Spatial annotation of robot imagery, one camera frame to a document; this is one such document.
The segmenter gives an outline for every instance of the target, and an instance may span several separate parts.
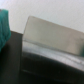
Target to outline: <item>gray surface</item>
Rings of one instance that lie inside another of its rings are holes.
[[[80,55],[84,34],[35,17],[29,17],[23,40]]]

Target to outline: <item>teal object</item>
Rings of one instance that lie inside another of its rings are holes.
[[[0,52],[10,37],[8,11],[0,10]]]

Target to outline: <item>table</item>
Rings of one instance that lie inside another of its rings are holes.
[[[21,72],[20,58],[22,49],[22,34],[16,32],[11,32],[11,34],[12,36],[10,40],[6,43],[0,53],[0,84],[74,84],[62,83],[59,80],[51,80],[39,75]],[[76,77],[74,80],[75,83],[84,84],[83,72],[77,71],[77,73],[80,75],[79,78],[77,78],[76,75],[74,76]]]

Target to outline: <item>green surface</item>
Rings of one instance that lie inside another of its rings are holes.
[[[0,51],[11,36],[8,20],[8,11],[0,11]]]

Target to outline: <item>blurry background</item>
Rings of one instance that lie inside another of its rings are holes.
[[[84,32],[84,0],[0,0],[12,31],[23,33],[30,15]]]

